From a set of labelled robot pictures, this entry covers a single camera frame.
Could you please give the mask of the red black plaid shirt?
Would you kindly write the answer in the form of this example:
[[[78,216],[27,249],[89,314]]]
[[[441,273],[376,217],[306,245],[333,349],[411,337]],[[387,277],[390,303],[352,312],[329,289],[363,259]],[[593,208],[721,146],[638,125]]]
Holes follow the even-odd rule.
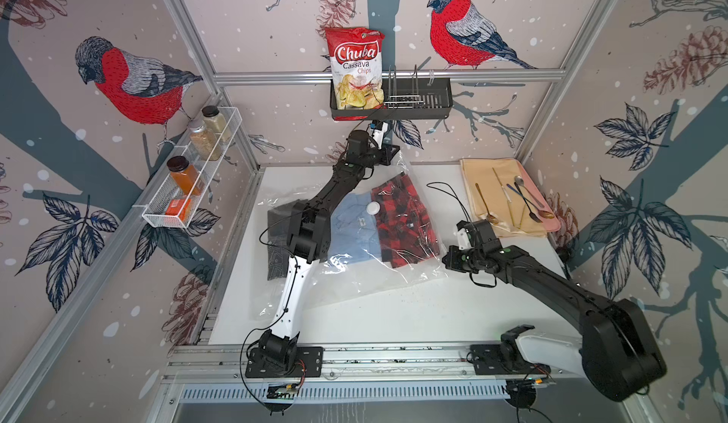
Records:
[[[381,258],[393,269],[439,256],[440,245],[426,205],[406,173],[371,190],[379,206],[375,214]]]

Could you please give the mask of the light blue shirt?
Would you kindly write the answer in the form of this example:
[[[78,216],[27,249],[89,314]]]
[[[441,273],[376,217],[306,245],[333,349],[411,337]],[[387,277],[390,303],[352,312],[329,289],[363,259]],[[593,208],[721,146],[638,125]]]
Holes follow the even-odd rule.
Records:
[[[350,265],[381,259],[377,220],[366,212],[369,193],[349,193],[331,217],[328,264],[344,271]]]

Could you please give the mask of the clear plastic vacuum bag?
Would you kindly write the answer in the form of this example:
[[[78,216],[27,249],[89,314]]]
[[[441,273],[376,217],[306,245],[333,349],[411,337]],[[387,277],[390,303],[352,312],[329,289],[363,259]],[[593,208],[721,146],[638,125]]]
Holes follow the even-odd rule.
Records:
[[[273,315],[284,294],[289,256],[286,235],[296,203],[314,197],[331,176],[294,183],[276,178],[261,189],[262,216],[256,237],[265,263],[251,273],[250,308],[263,320]],[[322,307],[379,292],[447,278],[443,247],[424,186],[405,157],[367,172],[343,197],[330,220],[331,245],[305,286],[304,305]]]

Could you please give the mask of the dark grey pinstripe shirt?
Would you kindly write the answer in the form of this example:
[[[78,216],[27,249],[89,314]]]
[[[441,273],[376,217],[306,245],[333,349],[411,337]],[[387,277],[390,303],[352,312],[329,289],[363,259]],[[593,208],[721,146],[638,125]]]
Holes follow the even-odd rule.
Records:
[[[290,216],[297,200],[267,212],[267,280],[286,278],[289,253],[286,252]]]

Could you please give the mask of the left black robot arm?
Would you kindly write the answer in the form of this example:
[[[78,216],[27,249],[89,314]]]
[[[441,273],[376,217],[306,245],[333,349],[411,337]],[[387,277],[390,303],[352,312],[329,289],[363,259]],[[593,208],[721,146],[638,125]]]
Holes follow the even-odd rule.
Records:
[[[352,193],[375,167],[389,166],[399,152],[389,138],[388,123],[375,121],[367,130],[353,130],[344,151],[333,165],[332,176],[311,199],[294,204],[286,218],[284,244],[279,246],[287,258],[287,273],[282,298],[273,322],[259,331],[252,343],[254,364],[273,375],[288,377],[303,369],[297,361],[300,330],[297,312],[303,301],[307,279],[315,265],[328,258],[331,245],[331,217],[346,195]]]

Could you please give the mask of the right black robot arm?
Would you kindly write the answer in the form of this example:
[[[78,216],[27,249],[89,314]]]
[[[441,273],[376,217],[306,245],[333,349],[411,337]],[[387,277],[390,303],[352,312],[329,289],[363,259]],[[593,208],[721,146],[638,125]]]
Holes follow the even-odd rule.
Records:
[[[474,276],[480,272],[515,286],[559,314],[578,333],[575,338],[538,338],[526,347],[515,335],[521,357],[585,377],[612,401],[648,388],[667,374],[667,364],[646,316],[636,303],[612,301],[544,267],[517,246],[502,246],[485,220],[457,225],[457,241],[442,259],[446,269]]]

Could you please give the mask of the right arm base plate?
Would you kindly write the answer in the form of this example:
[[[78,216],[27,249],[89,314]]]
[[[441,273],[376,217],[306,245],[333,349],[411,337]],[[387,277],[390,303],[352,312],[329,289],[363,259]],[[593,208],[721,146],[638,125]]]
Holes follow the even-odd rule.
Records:
[[[510,343],[472,344],[468,348],[466,361],[470,363],[477,376],[516,376],[528,373],[549,375],[547,365],[529,362],[521,352]]]

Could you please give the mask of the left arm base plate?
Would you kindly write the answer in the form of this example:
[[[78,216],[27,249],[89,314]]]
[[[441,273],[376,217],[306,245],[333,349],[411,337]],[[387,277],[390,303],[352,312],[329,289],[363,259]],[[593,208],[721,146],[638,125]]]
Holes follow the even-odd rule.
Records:
[[[320,377],[324,349],[320,346],[296,347],[284,360],[255,346],[248,351],[243,373],[246,379],[294,379]]]

